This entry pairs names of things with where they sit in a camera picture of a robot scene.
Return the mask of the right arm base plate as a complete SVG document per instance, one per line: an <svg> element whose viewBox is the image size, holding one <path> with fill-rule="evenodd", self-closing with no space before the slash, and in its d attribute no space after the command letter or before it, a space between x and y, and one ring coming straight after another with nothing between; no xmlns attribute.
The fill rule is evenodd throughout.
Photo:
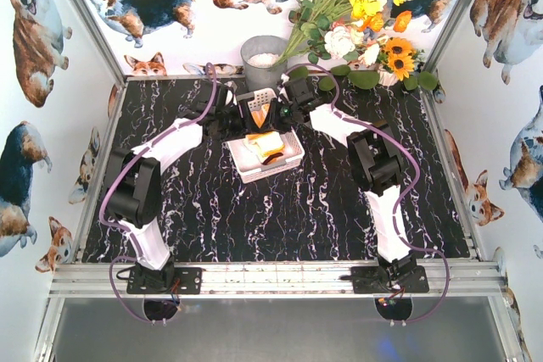
<svg viewBox="0 0 543 362"><path fill-rule="evenodd" d="M389 276L380 266L355 266L350 268L348 275L339 279L350 282L355 294L392 294L401 289L405 293L429 292L428 279L421 266L401 276Z"/></svg>

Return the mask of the beige knit glove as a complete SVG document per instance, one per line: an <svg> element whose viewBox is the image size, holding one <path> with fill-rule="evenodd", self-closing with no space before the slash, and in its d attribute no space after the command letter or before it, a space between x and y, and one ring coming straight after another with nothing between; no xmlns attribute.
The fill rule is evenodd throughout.
<svg viewBox="0 0 543 362"><path fill-rule="evenodd" d="M247 135L244 146L256 156L263 165L268 165L284 154L285 144L276 131Z"/></svg>

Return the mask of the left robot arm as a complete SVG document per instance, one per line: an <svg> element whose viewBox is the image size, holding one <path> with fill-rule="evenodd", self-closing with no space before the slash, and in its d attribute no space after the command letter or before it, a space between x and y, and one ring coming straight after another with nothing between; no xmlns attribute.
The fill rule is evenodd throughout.
<svg viewBox="0 0 543 362"><path fill-rule="evenodd" d="M159 227L162 174L206 139L225 142L244 135L234 84L204 80L193 104L165 130L139 146L110 152L100 223L127 234L142 267L163 270L171 251Z"/></svg>

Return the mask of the orange dotted glove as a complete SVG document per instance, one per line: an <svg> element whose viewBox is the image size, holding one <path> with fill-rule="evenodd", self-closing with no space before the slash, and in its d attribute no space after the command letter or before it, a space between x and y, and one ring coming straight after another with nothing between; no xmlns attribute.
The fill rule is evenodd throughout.
<svg viewBox="0 0 543 362"><path fill-rule="evenodd" d="M269 103L262 104L257 110L251 112L252 119L258 128L261 128L266 121L266 117L270 108Z"/></svg>

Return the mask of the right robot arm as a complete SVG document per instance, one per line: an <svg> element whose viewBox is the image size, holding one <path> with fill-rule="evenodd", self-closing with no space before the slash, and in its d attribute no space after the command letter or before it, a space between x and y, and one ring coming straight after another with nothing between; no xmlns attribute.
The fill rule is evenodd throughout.
<svg viewBox="0 0 543 362"><path fill-rule="evenodd" d="M304 78L281 75L278 94L257 120L260 131L286 132L293 124L308 125L347 148L351 174L365 193L378 238L378 257L392 264L410 254L401 217L400 182L404 169L400 145L385 121L366 122L325 103L309 90Z"/></svg>

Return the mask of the white perforated storage basket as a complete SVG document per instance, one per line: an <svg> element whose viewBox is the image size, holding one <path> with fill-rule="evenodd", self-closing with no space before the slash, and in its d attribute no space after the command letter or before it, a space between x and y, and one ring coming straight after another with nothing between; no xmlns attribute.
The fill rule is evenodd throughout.
<svg viewBox="0 0 543 362"><path fill-rule="evenodd" d="M263 129L277 95L271 88L249 92L238 98L249 109L248 116ZM268 131L255 133L226 142L234 166L244 184L258 181L271 175L294 169L301 163L305 150L295 133Z"/></svg>

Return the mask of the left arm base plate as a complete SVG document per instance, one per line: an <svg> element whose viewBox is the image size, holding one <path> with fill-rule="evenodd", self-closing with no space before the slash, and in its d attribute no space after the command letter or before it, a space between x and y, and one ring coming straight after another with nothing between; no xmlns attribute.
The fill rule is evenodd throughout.
<svg viewBox="0 0 543 362"><path fill-rule="evenodd" d="M138 265L129 273L128 294L200 294L203 270L175 266L170 270L147 271Z"/></svg>

